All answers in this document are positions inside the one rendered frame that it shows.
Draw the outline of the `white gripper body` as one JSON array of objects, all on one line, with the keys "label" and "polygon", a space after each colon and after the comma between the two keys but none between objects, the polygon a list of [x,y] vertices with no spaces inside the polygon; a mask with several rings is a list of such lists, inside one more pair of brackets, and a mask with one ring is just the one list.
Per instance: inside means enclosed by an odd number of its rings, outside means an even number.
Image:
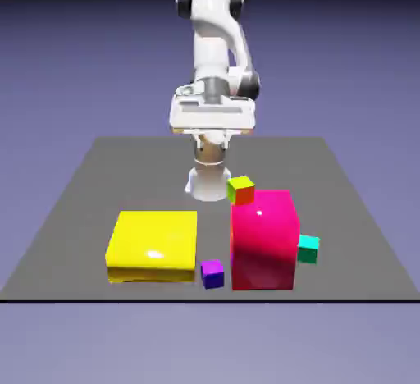
[{"label": "white gripper body", "polygon": [[248,98],[222,96],[221,103],[205,103],[203,95],[174,95],[171,101],[169,125],[176,133],[243,132],[255,124],[255,102]]}]

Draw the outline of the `small lime and orange cube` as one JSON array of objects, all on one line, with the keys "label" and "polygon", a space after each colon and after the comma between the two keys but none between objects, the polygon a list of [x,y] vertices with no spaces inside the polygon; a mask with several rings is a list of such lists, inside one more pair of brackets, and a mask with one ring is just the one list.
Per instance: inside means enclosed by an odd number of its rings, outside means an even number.
[{"label": "small lime and orange cube", "polygon": [[247,176],[231,177],[227,181],[226,193],[231,204],[251,204],[254,200],[255,184]]}]

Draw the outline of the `small purple cube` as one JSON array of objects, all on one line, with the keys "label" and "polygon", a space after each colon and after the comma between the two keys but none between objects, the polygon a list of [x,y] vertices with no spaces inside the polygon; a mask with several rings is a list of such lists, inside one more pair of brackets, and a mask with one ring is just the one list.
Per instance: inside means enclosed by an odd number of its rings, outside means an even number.
[{"label": "small purple cube", "polygon": [[224,286],[224,267],[220,260],[203,260],[200,264],[200,273],[203,286],[206,290],[221,288]]}]

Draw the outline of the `small teal cube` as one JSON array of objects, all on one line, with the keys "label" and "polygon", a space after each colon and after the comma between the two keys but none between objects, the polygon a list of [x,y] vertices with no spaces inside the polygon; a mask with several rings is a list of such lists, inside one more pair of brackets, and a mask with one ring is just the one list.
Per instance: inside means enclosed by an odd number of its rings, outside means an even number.
[{"label": "small teal cube", "polygon": [[300,235],[297,260],[300,263],[316,264],[320,238],[311,235]]}]

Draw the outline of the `large pink box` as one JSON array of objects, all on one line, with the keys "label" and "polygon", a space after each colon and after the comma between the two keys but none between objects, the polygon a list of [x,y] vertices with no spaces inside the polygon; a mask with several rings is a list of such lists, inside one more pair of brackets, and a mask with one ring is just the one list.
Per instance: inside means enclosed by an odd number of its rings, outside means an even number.
[{"label": "large pink box", "polygon": [[231,207],[233,290],[292,290],[300,221],[291,192],[257,190],[252,203]]}]

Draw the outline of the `large yellow box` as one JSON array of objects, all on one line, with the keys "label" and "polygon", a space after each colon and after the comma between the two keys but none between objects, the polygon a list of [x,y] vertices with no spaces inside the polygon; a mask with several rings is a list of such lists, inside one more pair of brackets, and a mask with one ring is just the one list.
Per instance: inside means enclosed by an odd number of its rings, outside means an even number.
[{"label": "large yellow box", "polygon": [[108,281],[194,281],[197,225],[195,211],[121,211],[105,253]]}]

